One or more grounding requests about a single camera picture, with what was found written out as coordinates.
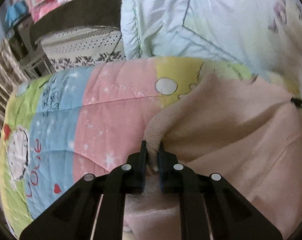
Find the dotted striped folded bedding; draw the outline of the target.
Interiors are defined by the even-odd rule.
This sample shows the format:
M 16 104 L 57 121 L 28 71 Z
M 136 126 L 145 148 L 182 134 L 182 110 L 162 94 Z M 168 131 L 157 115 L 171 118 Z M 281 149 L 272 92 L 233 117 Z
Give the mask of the dotted striped folded bedding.
M 122 33 L 114 27 L 67 29 L 39 42 L 56 72 L 126 59 Z

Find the round glass side table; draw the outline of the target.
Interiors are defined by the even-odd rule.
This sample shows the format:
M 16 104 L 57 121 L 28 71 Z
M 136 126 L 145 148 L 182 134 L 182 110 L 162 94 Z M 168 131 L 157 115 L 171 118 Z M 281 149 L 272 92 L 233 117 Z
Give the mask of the round glass side table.
M 20 70 L 30 79 L 38 79 L 56 72 L 41 46 L 35 51 L 30 51 L 19 64 Z

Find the light blue embroidered comforter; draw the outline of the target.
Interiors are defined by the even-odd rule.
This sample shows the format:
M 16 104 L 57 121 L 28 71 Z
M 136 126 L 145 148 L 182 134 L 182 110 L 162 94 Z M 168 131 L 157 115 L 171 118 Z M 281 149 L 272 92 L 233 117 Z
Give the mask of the light blue embroidered comforter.
M 128 59 L 191 56 L 274 72 L 302 97 L 300 0 L 122 0 Z

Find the blue cloth on cabinet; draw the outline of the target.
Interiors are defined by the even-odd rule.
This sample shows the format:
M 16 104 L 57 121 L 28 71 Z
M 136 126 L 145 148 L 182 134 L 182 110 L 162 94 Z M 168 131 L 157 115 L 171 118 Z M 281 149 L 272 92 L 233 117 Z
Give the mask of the blue cloth on cabinet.
M 9 28 L 13 27 L 18 21 L 20 21 L 25 16 L 30 15 L 29 6 L 25 0 L 16 1 L 11 5 L 5 16 L 5 22 Z

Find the pink knit sweater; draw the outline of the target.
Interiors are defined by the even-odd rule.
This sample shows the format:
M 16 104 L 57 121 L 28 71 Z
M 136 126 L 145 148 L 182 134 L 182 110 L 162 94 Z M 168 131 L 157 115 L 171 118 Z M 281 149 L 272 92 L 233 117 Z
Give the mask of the pink knit sweater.
M 221 174 L 288 238 L 302 221 L 302 111 L 280 86 L 207 75 L 144 132 L 152 173 L 126 200 L 136 239 L 180 239 L 176 197 L 159 189 L 161 145 L 198 174 Z

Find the colourful cartoon striped quilt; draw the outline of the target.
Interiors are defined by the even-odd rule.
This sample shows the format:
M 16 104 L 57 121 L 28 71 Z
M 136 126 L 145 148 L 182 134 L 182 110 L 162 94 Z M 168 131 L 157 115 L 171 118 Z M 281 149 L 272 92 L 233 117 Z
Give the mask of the colourful cartoon striped quilt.
M 260 78 L 227 61 L 150 57 L 70 68 L 16 88 L 0 139 L 0 197 L 15 236 L 85 174 L 124 164 L 152 118 L 207 75 Z

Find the dark brown blanket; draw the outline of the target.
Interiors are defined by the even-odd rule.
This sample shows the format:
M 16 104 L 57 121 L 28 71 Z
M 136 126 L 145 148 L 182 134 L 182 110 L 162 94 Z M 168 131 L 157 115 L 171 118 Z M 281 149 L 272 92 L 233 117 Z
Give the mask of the dark brown blanket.
M 76 27 L 120 28 L 122 0 L 72 0 L 52 10 L 30 28 L 31 44 L 51 33 Z

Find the black bedside cabinet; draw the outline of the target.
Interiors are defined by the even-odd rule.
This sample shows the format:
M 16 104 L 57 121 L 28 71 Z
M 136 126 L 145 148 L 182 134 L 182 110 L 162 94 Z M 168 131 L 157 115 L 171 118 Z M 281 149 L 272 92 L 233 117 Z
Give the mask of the black bedside cabinet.
M 10 49 L 18 61 L 21 61 L 29 53 L 36 51 L 37 46 L 31 38 L 31 27 L 34 20 L 31 15 L 22 17 L 13 24 L 7 33 Z

